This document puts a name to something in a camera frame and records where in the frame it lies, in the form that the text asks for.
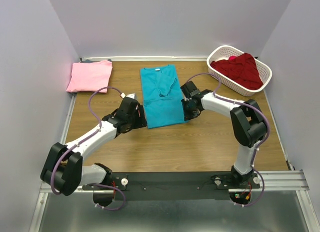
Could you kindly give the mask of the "teal t-shirt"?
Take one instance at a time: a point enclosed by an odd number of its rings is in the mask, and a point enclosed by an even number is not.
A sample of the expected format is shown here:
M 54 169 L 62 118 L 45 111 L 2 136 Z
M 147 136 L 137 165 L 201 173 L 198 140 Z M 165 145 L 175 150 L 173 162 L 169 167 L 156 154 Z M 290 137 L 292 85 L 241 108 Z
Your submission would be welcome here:
M 142 68 L 140 79 L 149 129 L 186 123 L 175 65 Z

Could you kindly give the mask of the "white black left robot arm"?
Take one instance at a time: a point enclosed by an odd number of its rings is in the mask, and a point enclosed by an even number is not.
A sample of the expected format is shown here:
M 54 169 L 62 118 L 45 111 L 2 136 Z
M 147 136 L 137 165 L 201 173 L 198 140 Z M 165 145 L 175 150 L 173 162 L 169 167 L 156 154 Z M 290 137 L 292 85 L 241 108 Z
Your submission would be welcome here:
M 67 144 L 55 143 L 49 150 L 40 179 L 65 196 L 81 185 L 95 184 L 99 189 L 112 186 L 111 169 L 101 163 L 84 166 L 83 162 L 120 134 L 146 125 L 144 109 L 136 95 L 126 95 L 119 108 L 106 115 L 92 130 Z

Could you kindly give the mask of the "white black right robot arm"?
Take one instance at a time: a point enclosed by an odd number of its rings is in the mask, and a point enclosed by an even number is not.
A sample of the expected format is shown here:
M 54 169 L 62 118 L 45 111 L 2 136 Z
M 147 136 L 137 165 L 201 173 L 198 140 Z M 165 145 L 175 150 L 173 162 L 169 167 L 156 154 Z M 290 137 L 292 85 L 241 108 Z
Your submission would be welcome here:
M 239 147 L 227 178 L 234 187 L 243 187 L 253 176 L 256 153 L 270 134 L 270 124 L 258 103 L 253 99 L 234 100 L 208 89 L 200 91 L 193 81 L 183 84 L 181 91 L 184 95 L 181 102 L 185 120 L 199 117 L 203 110 L 214 111 L 231 119 Z

